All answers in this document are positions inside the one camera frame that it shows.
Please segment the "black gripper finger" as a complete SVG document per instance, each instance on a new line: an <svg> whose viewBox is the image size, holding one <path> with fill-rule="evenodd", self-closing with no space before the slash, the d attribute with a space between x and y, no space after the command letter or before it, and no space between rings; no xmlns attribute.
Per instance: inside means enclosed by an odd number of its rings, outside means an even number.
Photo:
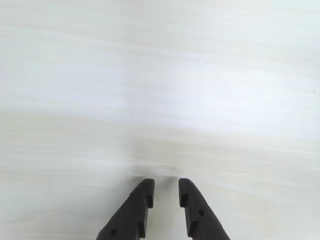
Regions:
<svg viewBox="0 0 320 240"><path fill-rule="evenodd" d="M148 210L154 206L155 180L145 178L129 194L97 235L98 240L140 240L146 237Z"/></svg>
<svg viewBox="0 0 320 240"><path fill-rule="evenodd" d="M193 240L228 240L222 224L196 185L188 178L178 181L179 206L184 208L187 236Z"/></svg>

